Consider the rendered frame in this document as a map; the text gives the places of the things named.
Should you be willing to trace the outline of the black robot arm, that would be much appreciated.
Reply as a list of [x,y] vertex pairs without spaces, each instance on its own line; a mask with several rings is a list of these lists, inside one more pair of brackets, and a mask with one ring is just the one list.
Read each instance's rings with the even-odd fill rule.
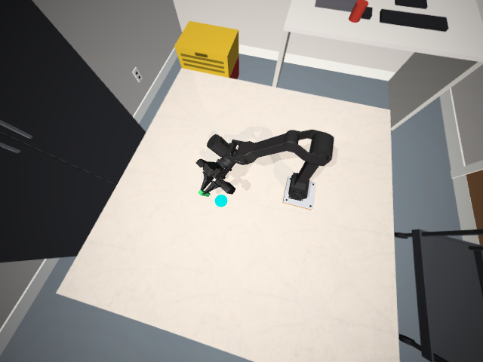
[[[310,149],[307,152],[298,145],[299,140],[311,139]],[[332,159],[334,138],[325,132],[318,130],[289,130],[282,135],[267,140],[252,143],[251,141],[232,140],[226,142],[218,134],[214,134],[207,143],[207,147],[232,167],[237,164],[246,165],[253,163],[259,157],[272,155],[279,152],[293,152],[304,160],[299,173],[291,175],[289,186],[289,198],[301,201],[307,198],[309,179],[319,166],[325,166]],[[238,145],[238,150],[236,146]],[[206,161],[203,171],[208,176],[221,178],[224,175],[226,166],[217,162]]]

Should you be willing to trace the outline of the cyan circle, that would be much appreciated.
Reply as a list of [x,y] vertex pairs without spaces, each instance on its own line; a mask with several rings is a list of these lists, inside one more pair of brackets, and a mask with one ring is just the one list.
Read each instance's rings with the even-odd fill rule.
[[215,204],[218,207],[224,207],[227,204],[227,197],[225,195],[218,195],[215,198]]

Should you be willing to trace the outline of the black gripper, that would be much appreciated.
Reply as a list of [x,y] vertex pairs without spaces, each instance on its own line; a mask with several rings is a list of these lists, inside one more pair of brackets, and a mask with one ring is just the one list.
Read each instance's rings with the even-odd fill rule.
[[[227,194],[233,194],[235,192],[235,187],[231,184],[231,183],[228,183],[226,181],[224,181],[223,179],[225,179],[225,175],[228,174],[229,171],[232,170],[232,166],[230,164],[228,164],[227,162],[225,162],[222,158],[221,159],[217,159],[217,161],[220,160],[220,165],[223,166],[225,165],[226,166],[226,169],[225,169],[225,172],[224,172],[224,175],[221,177],[221,178],[215,178],[215,177],[212,177],[212,176],[208,176],[204,171],[202,172],[204,174],[204,180],[203,180],[203,183],[202,183],[202,187],[200,190],[204,190],[211,182],[211,184],[205,189],[203,195],[209,193],[210,191],[214,190],[214,189],[217,189],[217,188],[221,188],[224,192],[226,192]],[[203,159],[198,159],[196,164],[199,166],[199,167],[204,167],[205,165],[205,160]],[[216,179],[215,181],[213,181],[213,179]]]

